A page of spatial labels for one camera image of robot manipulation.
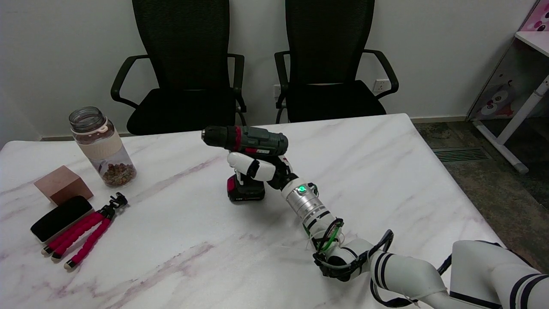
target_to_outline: chair armrest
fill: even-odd
[[[286,63],[284,61],[284,55],[290,54],[290,51],[278,52],[274,54],[274,62],[276,62],[276,71],[278,73],[278,80],[280,81],[280,96],[276,102],[276,108],[282,108],[282,101],[286,98],[286,92],[288,91],[288,74],[286,73]]]
[[[132,67],[133,63],[137,59],[143,59],[143,58],[149,58],[149,55],[131,56],[131,57],[128,57],[126,61],[124,61],[124,63],[122,63],[122,66],[120,67],[120,70],[118,70],[118,74],[114,79],[113,86],[110,89],[110,97],[113,98],[114,101],[124,103],[133,108],[139,107],[139,105],[133,103],[132,101],[121,98],[120,88],[122,88],[122,84],[124,83],[124,80],[126,79],[126,75],[128,75],[128,72],[130,71],[130,68]]]
[[[227,57],[234,58],[234,77],[233,77],[233,91],[237,96],[238,105],[240,105],[240,112],[246,112],[246,104],[242,99],[242,80],[244,79],[244,56],[239,54],[227,54]]]
[[[387,57],[385,57],[385,55],[382,52],[374,51],[372,49],[364,49],[363,53],[370,53],[370,54],[376,55],[383,69],[385,70],[385,73],[387,74],[389,81],[391,82],[391,89],[378,94],[376,98],[381,99],[386,95],[395,93],[399,89],[399,80],[396,78],[395,71],[393,71],[393,68],[391,67],[391,64],[389,63],[389,61],[387,60]]]

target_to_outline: white desk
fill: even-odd
[[[287,135],[295,172],[318,185],[348,240],[377,242],[390,228],[392,252],[436,267],[456,240],[500,241],[405,114],[266,128]],[[123,141],[138,170],[120,190],[131,206],[72,273],[63,263],[74,252],[54,264],[29,231],[52,209],[33,181],[66,164],[96,209],[116,190],[74,142],[11,142],[0,152],[2,308],[382,308],[369,275],[321,276],[279,192],[267,186],[263,201],[231,204],[227,151],[199,132]],[[448,286],[450,272],[443,279]]]
[[[515,37],[549,57],[549,32],[520,31],[515,34]],[[549,76],[546,77],[541,85],[534,91],[534,93],[532,93],[532,95],[519,109],[517,114],[513,117],[513,119],[511,119],[509,124],[507,124],[498,137],[490,132],[490,130],[484,126],[482,122],[473,122],[475,127],[484,135],[484,137],[486,137],[486,139],[488,139],[492,145],[505,157],[505,159],[507,159],[521,174],[526,174],[528,172],[528,167],[526,167],[509,149],[507,149],[507,147],[505,147],[505,143],[544,97],[547,89],[549,89],[548,84]]]

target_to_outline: red tripod leg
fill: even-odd
[[[60,260],[65,253],[65,251],[80,237],[82,236],[86,231],[93,228],[97,223],[99,223],[103,219],[103,215],[96,212],[93,214],[93,217],[88,220],[85,224],[79,226],[77,229],[75,229],[74,233],[69,235],[67,239],[65,239],[57,249],[53,252],[52,255],[52,261],[57,262]]]
[[[76,222],[73,226],[71,226],[68,230],[64,231],[61,235],[59,235],[56,239],[54,239],[52,242],[50,242],[47,246],[45,246],[42,249],[42,254],[47,256],[52,254],[52,252],[59,247],[63,241],[65,241],[70,235],[72,235],[76,229],[83,226],[93,217],[94,213],[90,213],[89,215],[85,216],[82,220]]]
[[[103,233],[107,230],[111,222],[111,219],[104,218],[101,222],[101,225],[97,228],[97,230],[93,231],[93,233],[88,237],[82,248],[78,251],[78,253],[73,256],[70,260],[68,260],[64,267],[65,269],[72,269],[76,265],[78,265],[85,257],[88,255],[88,253],[92,250],[93,245],[97,242],[99,237],[103,235]]]

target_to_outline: glass jar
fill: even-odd
[[[136,169],[128,156],[113,123],[96,107],[83,107],[69,116],[72,136],[110,187],[129,183]]]

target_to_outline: black office chair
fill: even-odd
[[[276,123],[284,108],[290,122],[386,113],[379,99],[395,93],[399,82],[382,52],[364,49],[373,12],[374,0],[286,0],[290,50],[274,54],[282,90]],[[362,53],[378,58],[390,90],[375,96],[364,82],[355,80]],[[289,83],[285,54],[290,55]]]
[[[235,112],[245,124],[244,56],[227,53],[229,0],[132,2],[147,54],[128,57],[110,90],[114,101],[136,109],[128,120],[128,131],[148,135],[234,125]],[[234,58],[232,88],[227,57]],[[142,58],[150,59],[159,88],[137,105],[121,98],[120,88],[132,64]]]

